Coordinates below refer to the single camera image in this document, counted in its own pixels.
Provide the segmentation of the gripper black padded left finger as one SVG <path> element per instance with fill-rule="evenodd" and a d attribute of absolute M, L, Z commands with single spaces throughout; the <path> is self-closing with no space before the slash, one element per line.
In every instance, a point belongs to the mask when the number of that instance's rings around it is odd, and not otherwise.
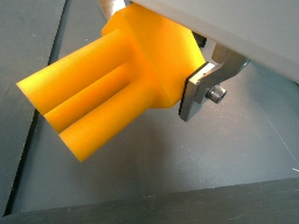
<path fill-rule="evenodd" d="M 106 18 L 111 18 L 112 15 L 127 6 L 124 0 L 98 0 L 98 2 Z"/>

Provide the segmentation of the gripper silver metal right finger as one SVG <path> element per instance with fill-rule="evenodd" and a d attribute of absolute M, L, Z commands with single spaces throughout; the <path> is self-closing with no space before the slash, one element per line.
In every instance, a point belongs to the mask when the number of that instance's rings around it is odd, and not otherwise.
<path fill-rule="evenodd" d="M 223 100 L 227 90 L 221 83 L 237 76 L 249 64 L 249 59 L 243 55 L 221 44 L 215 45 L 211 58 L 217 65 L 206 62 L 184 82 L 179 116 L 186 122 L 199 112 L 207 100 L 214 103 Z"/>

